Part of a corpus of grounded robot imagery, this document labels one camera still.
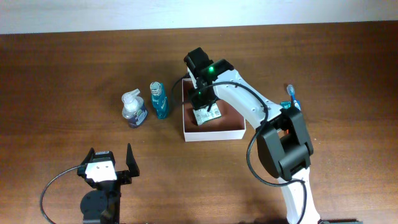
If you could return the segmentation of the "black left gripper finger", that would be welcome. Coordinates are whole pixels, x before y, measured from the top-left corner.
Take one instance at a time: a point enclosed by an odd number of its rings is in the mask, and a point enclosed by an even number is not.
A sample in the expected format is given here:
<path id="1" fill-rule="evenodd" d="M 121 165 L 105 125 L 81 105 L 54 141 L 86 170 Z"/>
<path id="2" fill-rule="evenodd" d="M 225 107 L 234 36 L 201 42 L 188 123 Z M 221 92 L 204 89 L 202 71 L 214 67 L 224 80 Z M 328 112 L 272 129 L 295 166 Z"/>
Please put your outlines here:
<path id="1" fill-rule="evenodd" d="M 137 162 L 134 158 L 134 155 L 132 152 L 132 147 L 131 147 L 130 143 L 127 144 L 126 165 L 128 167 L 128 171 L 129 171 L 131 177 L 139 177 L 140 176 L 140 170 L 139 170 Z"/>
<path id="2" fill-rule="evenodd" d="M 90 150 L 88 151 L 88 154 L 81 162 L 81 165 L 85 165 L 85 164 L 89 163 L 91 161 L 92 157 L 94 156 L 94 154 L 95 154 L 95 150 L 91 147 Z"/>

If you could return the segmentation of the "green white soap packet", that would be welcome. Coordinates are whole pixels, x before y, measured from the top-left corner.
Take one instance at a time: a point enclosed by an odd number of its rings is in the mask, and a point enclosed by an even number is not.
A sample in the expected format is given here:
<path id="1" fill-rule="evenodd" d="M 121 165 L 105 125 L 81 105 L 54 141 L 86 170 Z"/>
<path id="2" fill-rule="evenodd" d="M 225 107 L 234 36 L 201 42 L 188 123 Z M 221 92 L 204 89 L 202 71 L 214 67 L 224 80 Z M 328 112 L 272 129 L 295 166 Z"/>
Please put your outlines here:
<path id="1" fill-rule="evenodd" d="M 193 110 L 193 114 L 198 126 L 201 126 L 208 121 L 221 117 L 221 112 L 217 104 L 213 104 L 209 111 L 208 106 L 199 110 Z"/>

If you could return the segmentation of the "pink cardboard box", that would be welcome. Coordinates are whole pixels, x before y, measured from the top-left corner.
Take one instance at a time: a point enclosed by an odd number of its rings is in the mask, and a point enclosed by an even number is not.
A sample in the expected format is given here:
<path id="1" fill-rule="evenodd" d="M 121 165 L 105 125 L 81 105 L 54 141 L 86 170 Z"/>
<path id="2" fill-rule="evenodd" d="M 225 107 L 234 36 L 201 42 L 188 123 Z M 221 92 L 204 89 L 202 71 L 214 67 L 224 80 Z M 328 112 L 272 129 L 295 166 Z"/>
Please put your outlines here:
<path id="1" fill-rule="evenodd" d="M 186 142 L 219 141 L 242 139 L 246 132 L 246 120 L 227 102 L 218 100 L 221 117 L 197 125 L 193 114 L 193 106 L 185 102 L 183 112 L 183 135 Z"/>

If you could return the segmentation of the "blue white capped toothbrush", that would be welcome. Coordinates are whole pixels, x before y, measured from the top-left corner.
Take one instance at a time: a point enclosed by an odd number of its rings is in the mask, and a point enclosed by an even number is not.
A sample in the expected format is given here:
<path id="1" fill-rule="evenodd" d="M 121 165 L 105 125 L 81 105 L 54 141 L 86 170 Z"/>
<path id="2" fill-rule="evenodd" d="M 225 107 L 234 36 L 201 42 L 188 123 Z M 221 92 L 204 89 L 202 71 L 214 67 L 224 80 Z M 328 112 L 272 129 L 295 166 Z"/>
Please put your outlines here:
<path id="1" fill-rule="evenodd" d="M 287 85 L 287 93 L 291 98 L 292 106 L 296 107 L 298 110 L 301 110 L 301 105 L 295 97 L 295 89 L 294 89 L 293 85 L 291 85 L 291 84 Z"/>

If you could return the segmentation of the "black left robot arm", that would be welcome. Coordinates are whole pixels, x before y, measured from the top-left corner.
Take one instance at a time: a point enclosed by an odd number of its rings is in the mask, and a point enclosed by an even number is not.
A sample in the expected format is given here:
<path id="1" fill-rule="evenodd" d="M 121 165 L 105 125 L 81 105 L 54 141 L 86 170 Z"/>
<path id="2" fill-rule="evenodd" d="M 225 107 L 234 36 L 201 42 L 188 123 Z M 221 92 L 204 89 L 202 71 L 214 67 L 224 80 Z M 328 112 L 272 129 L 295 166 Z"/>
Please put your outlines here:
<path id="1" fill-rule="evenodd" d="M 121 187 L 140 176 L 132 147 L 127 145 L 126 170 L 115 170 L 111 151 L 95 152 L 93 148 L 84 158 L 77 175 L 93 189 L 80 202 L 83 223 L 116 224 L 120 222 Z"/>

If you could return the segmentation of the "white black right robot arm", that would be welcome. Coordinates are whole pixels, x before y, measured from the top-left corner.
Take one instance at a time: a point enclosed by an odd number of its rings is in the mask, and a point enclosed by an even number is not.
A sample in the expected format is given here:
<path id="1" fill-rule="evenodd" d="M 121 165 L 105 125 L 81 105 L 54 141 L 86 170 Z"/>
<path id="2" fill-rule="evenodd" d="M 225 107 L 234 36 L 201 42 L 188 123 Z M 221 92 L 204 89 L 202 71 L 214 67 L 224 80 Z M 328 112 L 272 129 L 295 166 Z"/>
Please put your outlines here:
<path id="1" fill-rule="evenodd" d="M 252 175 L 282 191 L 289 223 L 320 223 L 310 189 L 313 145 L 302 112 L 273 103 L 248 84 L 227 60 L 212 61 L 202 48 L 184 60 L 193 88 L 188 101 L 205 109 L 223 100 L 255 130 L 246 151 Z"/>

